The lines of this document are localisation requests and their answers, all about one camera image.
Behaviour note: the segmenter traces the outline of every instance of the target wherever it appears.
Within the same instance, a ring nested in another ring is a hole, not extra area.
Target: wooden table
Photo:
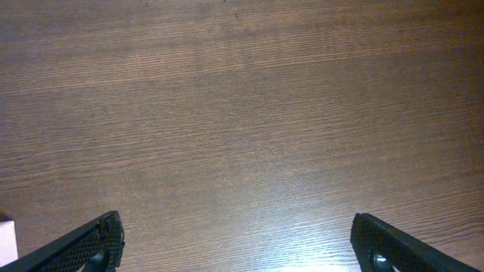
[[[0,12],[20,255],[116,209],[120,271],[353,271],[370,212],[484,270],[482,1]]]

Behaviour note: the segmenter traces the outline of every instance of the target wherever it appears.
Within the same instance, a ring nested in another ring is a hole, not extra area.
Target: wood grain surface
[[[484,2],[0,2],[20,255],[116,209],[119,271],[358,271],[370,212],[484,270]]]

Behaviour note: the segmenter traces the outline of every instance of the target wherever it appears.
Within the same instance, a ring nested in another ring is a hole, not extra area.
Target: brown wooden surface
[[[481,1],[0,2],[25,255],[119,210],[120,271],[358,270],[370,212],[484,270]]]

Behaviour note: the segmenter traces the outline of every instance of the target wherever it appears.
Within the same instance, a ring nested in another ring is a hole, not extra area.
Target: table surface
[[[119,271],[358,271],[369,212],[484,270],[484,3],[0,3],[0,209]]]

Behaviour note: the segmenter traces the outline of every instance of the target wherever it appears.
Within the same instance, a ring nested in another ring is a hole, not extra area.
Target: white object
[[[15,223],[6,221],[0,223],[0,267],[18,259],[17,239],[15,238]]]

